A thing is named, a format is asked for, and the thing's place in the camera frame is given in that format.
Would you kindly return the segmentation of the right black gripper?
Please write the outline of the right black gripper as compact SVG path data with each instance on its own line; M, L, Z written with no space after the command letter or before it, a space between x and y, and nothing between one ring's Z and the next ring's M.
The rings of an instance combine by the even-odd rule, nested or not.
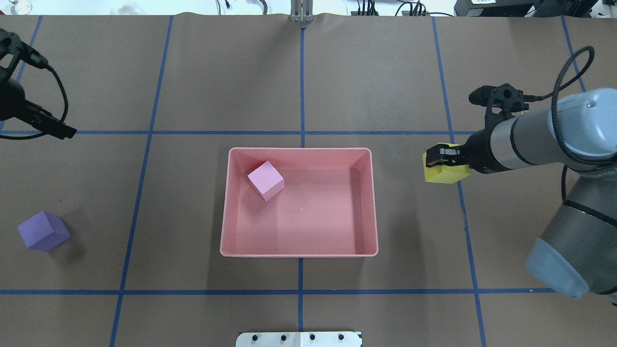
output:
M469 166L481 174L499 172L499 162L491 150L491 132L483 129L472 134L465 144L436 144L426 150L426 167L463 166L464 159Z

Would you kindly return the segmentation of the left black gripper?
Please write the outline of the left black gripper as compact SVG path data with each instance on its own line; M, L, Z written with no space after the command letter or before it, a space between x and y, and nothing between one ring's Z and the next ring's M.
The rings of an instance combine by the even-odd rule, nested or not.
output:
M24 88L15 80L7 80L0 86L0 120L12 118L24 121L44 135L59 140L73 138L77 130L69 127L63 120L53 117L51 112L28 101Z

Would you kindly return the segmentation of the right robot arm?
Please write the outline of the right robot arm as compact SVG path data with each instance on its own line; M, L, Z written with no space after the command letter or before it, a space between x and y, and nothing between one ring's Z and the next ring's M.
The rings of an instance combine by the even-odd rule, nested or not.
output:
M526 269L571 299L596 294L616 303L616 90L566 96L551 107L509 84L469 95L485 108L484 128L462 145L438 143L422 156L426 182L456 184L471 172L495 174L562 164L578 175L526 259Z

